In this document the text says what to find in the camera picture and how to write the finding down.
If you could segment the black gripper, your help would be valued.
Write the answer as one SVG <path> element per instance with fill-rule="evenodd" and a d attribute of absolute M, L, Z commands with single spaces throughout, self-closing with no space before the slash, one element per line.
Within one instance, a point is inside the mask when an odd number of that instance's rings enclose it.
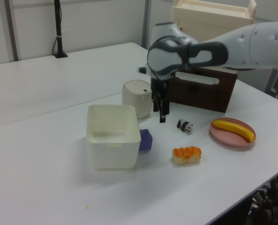
<path fill-rule="evenodd" d="M 170 90 L 170 80 L 159 80 L 151 78 L 151 91 L 153 100 L 153 111 L 160 112 L 160 123 L 165 123 L 166 116 L 170 112 L 170 102 L 167 95 Z"/>

